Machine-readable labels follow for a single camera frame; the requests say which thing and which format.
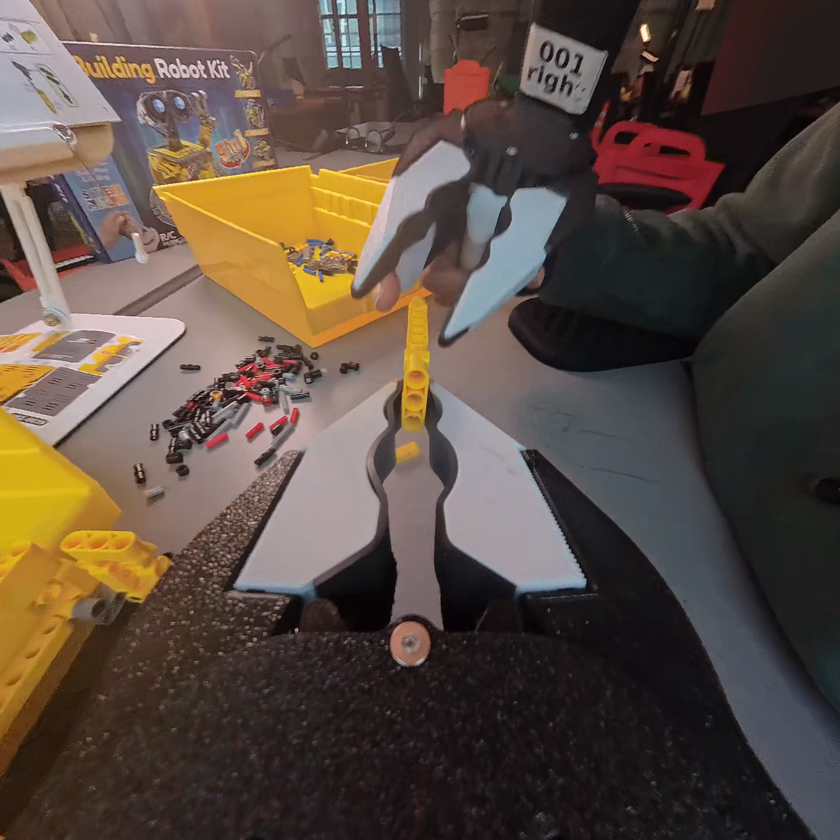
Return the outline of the person's right forearm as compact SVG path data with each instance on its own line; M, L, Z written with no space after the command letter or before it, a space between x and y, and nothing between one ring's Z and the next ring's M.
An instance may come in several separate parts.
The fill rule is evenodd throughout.
M714 323L839 206L834 105L742 192L666 215L599 196L590 220L552 247L540 290L508 326L534 359L592 372L683 359Z

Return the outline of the red plastic basket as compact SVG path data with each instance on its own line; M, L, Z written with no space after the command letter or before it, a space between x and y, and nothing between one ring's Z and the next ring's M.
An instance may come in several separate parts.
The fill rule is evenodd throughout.
M702 208L724 169L707 158L701 137L636 121L616 122L603 134L594 164L602 194L666 214Z

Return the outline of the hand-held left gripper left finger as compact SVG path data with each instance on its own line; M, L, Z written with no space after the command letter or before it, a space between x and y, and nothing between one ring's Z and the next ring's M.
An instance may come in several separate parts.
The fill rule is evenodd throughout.
M241 557L234 592L326 600L356 631L391 621L396 561L384 483L396 465L401 387L382 387L295 458Z

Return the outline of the heap of mixed lego parts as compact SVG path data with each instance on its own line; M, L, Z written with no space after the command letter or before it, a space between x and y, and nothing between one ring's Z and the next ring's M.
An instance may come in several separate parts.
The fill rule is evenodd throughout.
M356 254L334 247L332 238L307 238L297 245L280 241L287 262L293 270L324 282L325 277L354 275L359 264Z

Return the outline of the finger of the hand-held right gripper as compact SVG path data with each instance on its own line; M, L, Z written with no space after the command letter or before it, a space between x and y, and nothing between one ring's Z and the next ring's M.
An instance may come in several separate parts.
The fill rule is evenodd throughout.
M505 205L476 187L467 206L460 265L469 271L438 343L456 342L525 288L542 267L567 197L545 187L518 189Z
M361 299L389 274L401 292L415 288L431 255L451 203L466 187L466 151L437 142L388 182L358 258L351 297Z

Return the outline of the person's right hand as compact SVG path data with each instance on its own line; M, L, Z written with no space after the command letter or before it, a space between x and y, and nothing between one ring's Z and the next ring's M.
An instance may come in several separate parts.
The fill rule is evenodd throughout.
M460 264L461 243L453 242L441 251L419 277L421 286L430 291L436 303L452 308L469 278L469 271ZM402 294L400 279L388 274L373 290L374 307L378 312L393 310Z

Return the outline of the lego instruction booklet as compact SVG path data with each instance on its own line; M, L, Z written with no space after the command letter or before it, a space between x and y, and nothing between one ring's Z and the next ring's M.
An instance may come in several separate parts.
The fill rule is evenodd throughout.
M44 427L66 415L143 345L129 334L89 329L4 335L2 408L23 424Z

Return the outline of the pile of lego pins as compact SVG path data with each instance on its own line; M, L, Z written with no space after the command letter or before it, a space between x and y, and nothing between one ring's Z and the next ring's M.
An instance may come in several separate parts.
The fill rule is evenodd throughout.
M237 441L256 469L272 465L299 426L312 388L330 373L318 351L259 335L255 350L150 426L149 440L164 446L166 475L184 481L197 456Z

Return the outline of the yellow lego curved panel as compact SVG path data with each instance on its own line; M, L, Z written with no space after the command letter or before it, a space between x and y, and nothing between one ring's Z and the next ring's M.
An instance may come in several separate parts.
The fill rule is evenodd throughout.
M403 360L402 427L408 432L417 432L425 425L430 358L427 304L418 297L407 308Z

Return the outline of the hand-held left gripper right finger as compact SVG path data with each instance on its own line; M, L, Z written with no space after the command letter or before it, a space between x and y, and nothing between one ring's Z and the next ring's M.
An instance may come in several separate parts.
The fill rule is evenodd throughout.
M442 483L434 570L444 628L470 632L496 601L582 595L587 579L529 451L434 384L429 463Z

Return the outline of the lego set box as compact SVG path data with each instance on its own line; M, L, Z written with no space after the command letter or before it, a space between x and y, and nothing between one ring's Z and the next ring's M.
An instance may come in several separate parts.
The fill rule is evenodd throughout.
M99 261L183 242L155 187L276 168L252 51L65 46L119 117L106 159L52 178Z

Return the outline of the orange container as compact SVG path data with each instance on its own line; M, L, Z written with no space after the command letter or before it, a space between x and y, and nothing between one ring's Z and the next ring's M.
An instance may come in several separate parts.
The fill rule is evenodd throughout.
M473 59L459 59L444 71L444 114L465 111L487 97L490 69Z

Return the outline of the paned window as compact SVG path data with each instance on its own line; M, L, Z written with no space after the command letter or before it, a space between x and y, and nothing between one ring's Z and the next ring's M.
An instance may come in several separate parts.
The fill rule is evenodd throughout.
M384 67L385 48L403 54L400 1L317 1L323 52L329 70L361 70L363 46Z

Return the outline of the yellow grey lego build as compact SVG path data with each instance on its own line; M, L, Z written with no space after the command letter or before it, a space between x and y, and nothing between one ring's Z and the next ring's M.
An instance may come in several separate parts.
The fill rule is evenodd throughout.
M141 604L172 556L135 533L78 530L56 549L21 542L1 561L1 774L96 626Z

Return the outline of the yellow storage bin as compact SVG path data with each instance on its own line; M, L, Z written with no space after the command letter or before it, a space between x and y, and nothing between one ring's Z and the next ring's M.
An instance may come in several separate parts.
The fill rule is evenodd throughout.
M393 176L394 170L399 162L398 158L390 158L382 161L375 161L369 164L361 164L345 170L340 174L358 176L368 181L388 183Z
M70 560L63 539L80 530L110 530L121 510L93 478L31 428L1 412L2 577L35 546Z
M292 269L280 241L332 238L359 256L388 183L308 165L156 185L209 279L313 348L382 318L351 275Z

